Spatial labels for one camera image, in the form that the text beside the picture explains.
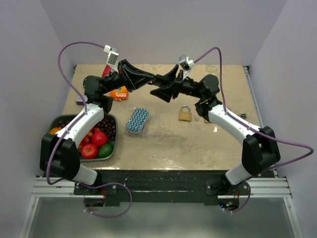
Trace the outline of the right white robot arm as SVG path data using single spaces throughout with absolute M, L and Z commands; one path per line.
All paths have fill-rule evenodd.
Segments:
M 240 182 L 261 174 L 280 160 L 275 134 L 270 127 L 260 128 L 242 120 L 224 106 L 224 101 L 217 99 L 220 89 L 216 76 L 208 74 L 196 82 L 189 77 L 184 79 L 183 72 L 177 70 L 178 66 L 175 66 L 166 75 L 156 75 L 151 84 L 157 89 L 150 94 L 166 102 L 178 94 L 199 98 L 195 104 L 198 115 L 220 126 L 242 144 L 241 163 L 227 171 L 220 183 L 223 193 L 233 194 Z

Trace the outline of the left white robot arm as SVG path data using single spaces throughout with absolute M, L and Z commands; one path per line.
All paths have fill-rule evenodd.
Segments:
M 40 168 L 46 176 L 84 183 L 91 194 L 100 193 L 103 183 L 97 179 L 98 173 L 81 165 L 77 148 L 90 129 L 110 112 L 113 99 L 106 93 L 121 86 L 132 92 L 153 83 L 155 78 L 154 74 L 135 68 L 127 60 L 122 60 L 118 69 L 105 77 L 87 76 L 83 81 L 87 97 L 84 109 L 56 134 L 47 133 L 42 138 Z

